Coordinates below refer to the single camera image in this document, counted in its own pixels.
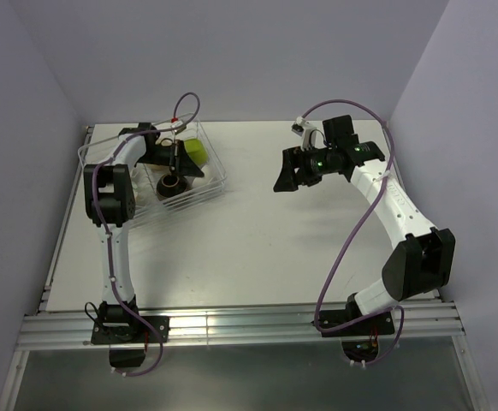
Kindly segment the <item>green and white bowl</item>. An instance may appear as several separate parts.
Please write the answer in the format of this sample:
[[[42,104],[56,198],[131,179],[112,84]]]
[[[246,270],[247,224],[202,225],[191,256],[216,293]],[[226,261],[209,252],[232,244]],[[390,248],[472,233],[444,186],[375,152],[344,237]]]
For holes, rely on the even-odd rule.
[[[184,140],[184,147],[189,158],[198,166],[204,166],[209,159],[207,150],[203,142],[197,138]]]

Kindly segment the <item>small scalloped floral dish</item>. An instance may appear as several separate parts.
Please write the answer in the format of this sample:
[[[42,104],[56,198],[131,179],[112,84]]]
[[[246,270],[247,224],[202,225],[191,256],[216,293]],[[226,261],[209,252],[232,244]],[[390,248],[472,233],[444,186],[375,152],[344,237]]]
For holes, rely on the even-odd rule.
[[[202,169],[204,175],[202,177],[194,177],[192,181],[192,189],[205,187],[215,181],[215,172],[209,165],[204,166]]]

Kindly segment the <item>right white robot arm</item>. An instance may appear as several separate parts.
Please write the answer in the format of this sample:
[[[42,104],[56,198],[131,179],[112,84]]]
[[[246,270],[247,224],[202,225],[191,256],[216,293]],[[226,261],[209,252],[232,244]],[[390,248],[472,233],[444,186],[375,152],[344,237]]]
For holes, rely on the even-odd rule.
[[[318,184],[324,176],[344,176],[368,201],[392,244],[379,280],[349,297],[343,320],[335,324],[319,319],[323,333],[345,329],[362,334],[399,302],[448,284],[454,259],[455,237],[438,229],[410,200],[398,180],[389,174],[389,158],[373,141],[362,142],[350,116],[323,121],[324,146],[315,146],[318,130],[298,117],[293,132],[300,146],[283,150],[282,168],[274,186],[277,193]]]

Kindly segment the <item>tan wooden bowl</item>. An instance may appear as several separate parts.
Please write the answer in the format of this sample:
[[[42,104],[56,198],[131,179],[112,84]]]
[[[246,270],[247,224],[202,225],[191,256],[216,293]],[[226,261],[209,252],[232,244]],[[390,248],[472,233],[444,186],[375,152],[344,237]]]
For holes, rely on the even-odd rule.
[[[174,144],[174,140],[171,139],[170,137],[160,137],[157,142],[156,142],[156,145],[157,146],[172,146]]]

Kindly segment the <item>dark brown glazed bowl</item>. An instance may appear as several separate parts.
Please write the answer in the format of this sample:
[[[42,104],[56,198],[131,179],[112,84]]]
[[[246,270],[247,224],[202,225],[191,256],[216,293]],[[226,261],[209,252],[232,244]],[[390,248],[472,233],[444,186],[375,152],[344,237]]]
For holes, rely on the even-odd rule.
[[[157,197],[160,200],[173,198],[185,193],[189,189],[189,183],[185,176],[166,174],[160,177],[156,185]]]

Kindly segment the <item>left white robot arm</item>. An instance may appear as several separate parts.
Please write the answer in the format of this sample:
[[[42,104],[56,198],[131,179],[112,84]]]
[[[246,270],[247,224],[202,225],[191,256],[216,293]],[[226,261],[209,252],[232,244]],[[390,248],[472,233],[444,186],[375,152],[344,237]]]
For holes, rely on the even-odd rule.
[[[151,123],[123,128],[103,160],[83,167],[86,215],[95,225],[103,251],[104,291],[95,325],[123,342],[139,337],[146,324],[139,316],[130,276],[128,237],[136,199],[131,177],[138,164],[167,169],[157,191],[165,199],[188,190],[189,178],[204,178],[208,154],[197,138],[179,140],[186,126],[173,122],[163,137]]]

